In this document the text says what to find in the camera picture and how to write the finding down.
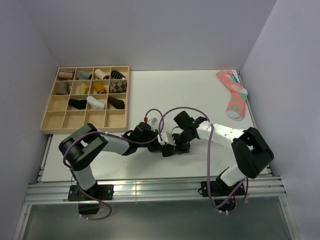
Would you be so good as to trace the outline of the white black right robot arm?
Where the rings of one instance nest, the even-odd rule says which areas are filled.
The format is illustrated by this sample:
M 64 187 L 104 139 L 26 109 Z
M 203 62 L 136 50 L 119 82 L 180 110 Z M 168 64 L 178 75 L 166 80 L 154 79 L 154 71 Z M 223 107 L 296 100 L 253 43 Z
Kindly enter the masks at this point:
M 215 180 L 216 189 L 222 195 L 229 194 L 234 185 L 245 178 L 256 178 L 275 158 L 271 148 L 254 127 L 231 128 L 203 116 L 193 119 L 186 111 L 179 113 L 174 121 L 182 129 L 181 133 L 173 137 L 177 147 L 194 139 L 206 139 L 209 145 L 215 142 L 233 151 L 235 163 Z

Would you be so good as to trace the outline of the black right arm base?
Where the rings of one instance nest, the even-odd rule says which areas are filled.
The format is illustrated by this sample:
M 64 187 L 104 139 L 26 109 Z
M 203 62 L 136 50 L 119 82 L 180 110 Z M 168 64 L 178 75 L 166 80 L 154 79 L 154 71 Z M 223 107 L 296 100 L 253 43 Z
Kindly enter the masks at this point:
M 237 185 L 240 182 L 237 182 L 233 186 L 227 186 L 223 181 L 210 181 L 210 190 L 211 190 L 211 196 L 212 197 L 227 197 L 234 189 L 236 189 Z M 207 182 L 202 181 L 200 183 L 200 188 L 198 189 L 198 193 L 206 198 L 208 197 L 208 187 Z M 230 197 L 230 199 L 227 200 L 227 202 L 219 207 L 218 209 L 220 211 L 232 211 L 236 208 L 236 197 L 237 196 L 244 196 L 245 195 L 245 187 L 242 183 L 236 191 L 233 193 L 233 195 Z

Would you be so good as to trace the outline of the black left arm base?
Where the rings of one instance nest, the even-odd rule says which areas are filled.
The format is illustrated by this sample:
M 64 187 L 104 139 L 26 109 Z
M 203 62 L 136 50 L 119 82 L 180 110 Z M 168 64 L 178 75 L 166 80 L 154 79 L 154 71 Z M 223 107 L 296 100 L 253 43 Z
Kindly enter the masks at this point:
M 95 184 L 88 190 L 84 191 L 87 195 L 100 201 L 113 199 L 114 186 L 112 184 Z M 100 210 L 101 204 L 98 203 L 80 203 L 84 201 L 92 201 L 90 197 L 83 194 L 77 185 L 71 185 L 67 200 L 69 202 L 78 202 L 78 212 L 82 215 L 95 215 Z

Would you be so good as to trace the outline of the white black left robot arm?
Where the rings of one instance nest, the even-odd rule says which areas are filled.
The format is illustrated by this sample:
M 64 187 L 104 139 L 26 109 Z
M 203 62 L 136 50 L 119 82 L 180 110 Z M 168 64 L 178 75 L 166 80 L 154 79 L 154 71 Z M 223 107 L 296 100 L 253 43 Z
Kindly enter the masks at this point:
M 63 162 L 75 175 L 79 194 L 86 200 L 100 196 L 98 183 L 92 173 L 91 163 L 100 152 L 111 152 L 128 156 L 138 148 L 159 152 L 158 131 L 145 122 L 140 122 L 133 130 L 116 136 L 103 134 L 92 123 L 87 123 L 65 138 L 58 146 Z

